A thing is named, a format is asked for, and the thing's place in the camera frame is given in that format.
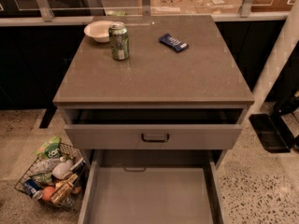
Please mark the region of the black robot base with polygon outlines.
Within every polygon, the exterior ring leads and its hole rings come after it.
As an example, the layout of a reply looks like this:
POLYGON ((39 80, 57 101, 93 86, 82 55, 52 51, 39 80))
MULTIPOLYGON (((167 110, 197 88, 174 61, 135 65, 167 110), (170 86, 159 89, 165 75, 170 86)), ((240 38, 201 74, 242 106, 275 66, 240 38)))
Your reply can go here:
POLYGON ((293 113, 299 107, 299 93, 277 101, 270 114, 251 114, 250 124, 263 148, 270 153, 285 153, 299 148, 299 135, 294 135, 283 120, 283 115, 293 113))

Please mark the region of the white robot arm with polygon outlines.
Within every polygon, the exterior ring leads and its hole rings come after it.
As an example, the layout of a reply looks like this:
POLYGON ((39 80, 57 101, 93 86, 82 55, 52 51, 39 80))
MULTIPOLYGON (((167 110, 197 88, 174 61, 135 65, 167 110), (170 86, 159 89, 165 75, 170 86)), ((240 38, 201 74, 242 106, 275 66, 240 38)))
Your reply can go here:
POLYGON ((298 41, 299 0, 296 0, 253 89, 255 101, 247 117, 260 112, 267 95, 272 90, 298 41))

